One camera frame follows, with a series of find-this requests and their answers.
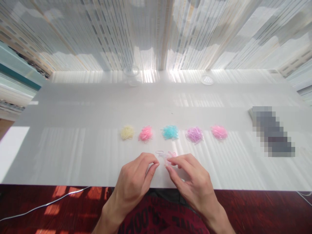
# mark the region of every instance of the white table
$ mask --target white table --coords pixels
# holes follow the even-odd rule
[[[215,84],[200,83],[209,73]],[[56,72],[0,142],[0,183],[115,186],[121,167],[141,152],[192,153],[209,171],[215,189],[312,190],[312,112],[274,71],[144,71],[143,84],[129,87],[122,72]],[[293,158],[266,157],[248,109],[273,106],[295,143]],[[133,140],[120,129],[131,124]],[[174,124],[178,140],[161,128]],[[210,131],[228,130],[223,142]],[[151,125],[153,140],[138,141]],[[199,126],[194,145],[186,129]],[[151,187],[174,188],[161,165]]]

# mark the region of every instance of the wooden floor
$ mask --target wooden floor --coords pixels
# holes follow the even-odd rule
[[[81,188],[0,185],[0,219],[20,214]],[[109,197],[92,187],[23,217],[0,222],[0,233],[83,234],[94,228]],[[312,233],[312,206],[296,192],[217,190],[237,233]]]
[[[0,119],[0,140],[13,124],[13,121]]]

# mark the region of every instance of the cord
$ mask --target cord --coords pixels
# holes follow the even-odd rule
[[[312,206],[312,204],[311,204],[310,202],[308,202],[308,200],[304,197],[304,196],[310,196],[310,195],[312,194],[312,192],[310,192],[310,193],[307,194],[307,195],[304,195],[304,194],[302,194],[302,193],[299,193],[298,191],[297,191],[297,193],[298,193],[307,203],[309,203],[310,206]]]
[[[312,194],[312,192],[310,192],[309,194],[302,194],[302,193],[300,193],[300,194],[303,195],[303,196],[308,197],[308,196],[310,196]]]
[[[81,189],[81,190],[78,190],[78,191],[73,191],[73,192],[67,193],[67,194],[65,194],[63,197],[61,197],[61,198],[59,198],[59,199],[56,199],[55,201],[52,201],[52,202],[49,202],[49,203],[47,203],[47,204],[45,204],[45,205],[41,205],[41,206],[38,206],[38,207],[36,207],[36,208],[33,208],[32,210],[30,210],[30,211],[28,211],[28,212],[26,212],[26,213],[23,213],[23,214],[18,214],[18,215],[15,215],[15,216],[3,218],[3,219],[0,220],[0,222],[3,221],[3,220],[12,219],[12,218],[16,218],[16,217],[20,217],[20,216],[26,215],[26,214],[28,214],[28,213],[30,213],[30,212],[36,210],[36,209],[39,209],[39,208],[42,208],[42,207],[45,207],[45,206],[49,206],[49,205],[51,205],[52,203],[55,203],[55,202],[57,202],[57,201],[63,199],[64,197],[66,197],[66,196],[68,196],[68,195],[70,195],[70,194],[79,193],[79,192],[82,192],[83,190],[88,189],[88,188],[90,188],[90,186],[89,186],[89,187],[86,187],[86,188],[83,188],[83,189]]]

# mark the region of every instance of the rubber band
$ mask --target rubber band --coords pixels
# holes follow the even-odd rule
[[[164,162],[165,162],[165,167],[166,166],[168,166],[168,164],[170,164],[171,165],[171,162],[168,162],[168,158],[172,158],[172,157],[176,157],[177,155],[176,155],[176,152],[170,152],[170,151],[168,151],[168,153],[164,153],[162,150],[157,150],[156,151],[156,154],[158,154],[158,157],[161,157],[161,158],[163,158],[163,160],[164,160]]]
[[[152,139],[152,127],[151,126],[146,126],[142,128],[142,131],[139,135],[139,140],[144,141],[147,143],[150,139]]]
[[[134,135],[134,128],[131,125],[126,125],[120,132],[120,136],[123,140],[130,139],[132,140]]]
[[[211,132],[218,140],[225,139],[228,137],[228,132],[223,126],[215,125],[211,127]]]
[[[189,128],[186,138],[196,145],[203,139],[202,130],[199,127]]]
[[[174,140],[174,139],[179,138],[177,126],[167,125],[162,130],[163,130],[162,134],[163,134],[163,137],[165,138],[165,140],[168,140],[168,139]]]

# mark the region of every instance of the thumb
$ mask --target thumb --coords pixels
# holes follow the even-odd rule
[[[150,166],[149,171],[147,172],[145,179],[144,179],[144,183],[143,183],[144,191],[147,191],[150,188],[150,183],[153,179],[153,176],[158,166],[159,166],[159,163],[155,163]]]
[[[179,177],[175,169],[173,169],[171,166],[166,166],[167,171],[169,172],[170,179],[175,184],[178,190],[180,190],[184,186],[184,182]]]

